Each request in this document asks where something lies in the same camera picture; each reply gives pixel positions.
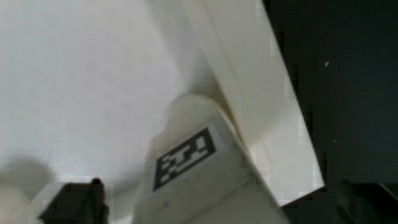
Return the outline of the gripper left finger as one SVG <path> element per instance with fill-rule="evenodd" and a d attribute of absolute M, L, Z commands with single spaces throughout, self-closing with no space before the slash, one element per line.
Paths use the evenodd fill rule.
<path fill-rule="evenodd" d="M 67 183 L 39 215 L 42 224 L 108 224 L 104 185 L 97 178 L 88 183 Z"/>

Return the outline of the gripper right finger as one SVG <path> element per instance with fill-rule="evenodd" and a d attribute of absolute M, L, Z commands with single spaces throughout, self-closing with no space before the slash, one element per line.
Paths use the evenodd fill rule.
<path fill-rule="evenodd" d="M 332 224 L 398 224 L 398 183 L 341 183 Z"/>

